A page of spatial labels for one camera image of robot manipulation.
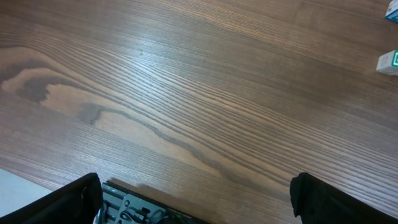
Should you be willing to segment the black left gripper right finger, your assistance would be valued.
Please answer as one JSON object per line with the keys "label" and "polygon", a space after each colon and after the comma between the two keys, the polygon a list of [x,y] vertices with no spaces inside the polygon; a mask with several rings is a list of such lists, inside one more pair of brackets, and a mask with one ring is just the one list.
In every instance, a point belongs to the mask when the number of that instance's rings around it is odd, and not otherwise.
{"label": "black left gripper right finger", "polygon": [[303,224],[397,224],[397,219],[302,172],[290,182],[294,216]]}

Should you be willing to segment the blue rim wooden block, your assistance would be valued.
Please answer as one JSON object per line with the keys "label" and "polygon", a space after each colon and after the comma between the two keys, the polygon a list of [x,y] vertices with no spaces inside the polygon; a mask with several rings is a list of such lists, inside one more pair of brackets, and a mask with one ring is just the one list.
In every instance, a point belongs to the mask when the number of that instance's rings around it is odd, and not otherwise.
{"label": "blue rim wooden block", "polygon": [[398,22],[398,0],[392,0],[390,2],[385,18],[392,22]]}

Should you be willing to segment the green Z top block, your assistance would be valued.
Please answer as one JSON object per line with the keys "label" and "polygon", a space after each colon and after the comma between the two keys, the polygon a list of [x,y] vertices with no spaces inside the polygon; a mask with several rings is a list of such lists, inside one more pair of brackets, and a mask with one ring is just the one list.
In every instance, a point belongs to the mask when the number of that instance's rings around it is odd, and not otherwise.
{"label": "green Z top block", "polygon": [[397,75],[397,50],[380,56],[376,71],[387,75]]}

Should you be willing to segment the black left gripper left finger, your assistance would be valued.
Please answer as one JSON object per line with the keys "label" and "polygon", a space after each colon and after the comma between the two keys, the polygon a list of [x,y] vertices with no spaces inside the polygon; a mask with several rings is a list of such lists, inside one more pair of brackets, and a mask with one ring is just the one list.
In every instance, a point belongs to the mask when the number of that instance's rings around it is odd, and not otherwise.
{"label": "black left gripper left finger", "polygon": [[1,217],[1,224],[91,224],[102,206],[101,182],[92,172]]}

